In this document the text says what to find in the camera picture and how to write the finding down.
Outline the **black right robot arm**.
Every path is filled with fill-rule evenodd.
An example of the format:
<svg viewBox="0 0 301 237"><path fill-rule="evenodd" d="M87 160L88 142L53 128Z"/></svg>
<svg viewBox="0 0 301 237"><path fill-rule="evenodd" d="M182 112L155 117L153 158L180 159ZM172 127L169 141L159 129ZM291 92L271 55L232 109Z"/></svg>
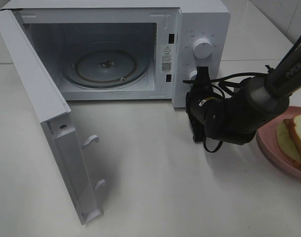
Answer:
<svg viewBox="0 0 301 237"><path fill-rule="evenodd" d="M284 113L290 96L301 88L301 35L274 69L210 79L208 67L197 67L186 94L186 113L196 143L218 141L244 145L256 131Z"/></svg>

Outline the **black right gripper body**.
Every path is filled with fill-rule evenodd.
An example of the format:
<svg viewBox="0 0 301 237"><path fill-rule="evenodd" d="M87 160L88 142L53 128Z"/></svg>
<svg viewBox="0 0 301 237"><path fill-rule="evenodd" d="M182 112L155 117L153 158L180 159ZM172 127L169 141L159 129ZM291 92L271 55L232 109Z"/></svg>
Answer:
<svg viewBox="0 0 301 237"><path fill-rule="evenodd" d="M217 86L210 80L208 67L197 67L195 80L186 95L186 112L189 117L194 142L203 142L206 138L229 142L225 128L226 105L229 98L224 92L214 92Z"/></svg>

